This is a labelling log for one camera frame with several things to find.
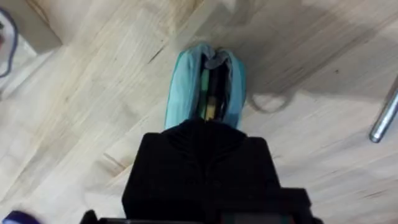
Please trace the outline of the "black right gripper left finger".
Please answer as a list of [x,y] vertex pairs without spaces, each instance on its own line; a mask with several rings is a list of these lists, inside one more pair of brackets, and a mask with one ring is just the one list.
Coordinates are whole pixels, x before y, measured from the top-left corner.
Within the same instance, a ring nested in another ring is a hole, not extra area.
[[202,220],[203,175],[193,150],[202,122],[143,135],[122,196],[128,219]]

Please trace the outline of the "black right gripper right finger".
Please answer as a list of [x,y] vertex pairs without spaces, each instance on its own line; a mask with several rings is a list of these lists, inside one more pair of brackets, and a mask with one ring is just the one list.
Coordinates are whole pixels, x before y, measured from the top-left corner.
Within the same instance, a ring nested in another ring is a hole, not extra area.
[[272,203],[281,186],[266,140],[220,122],[205,122],[204,129],[210,150],[204,172],[205,219],[276,213]]

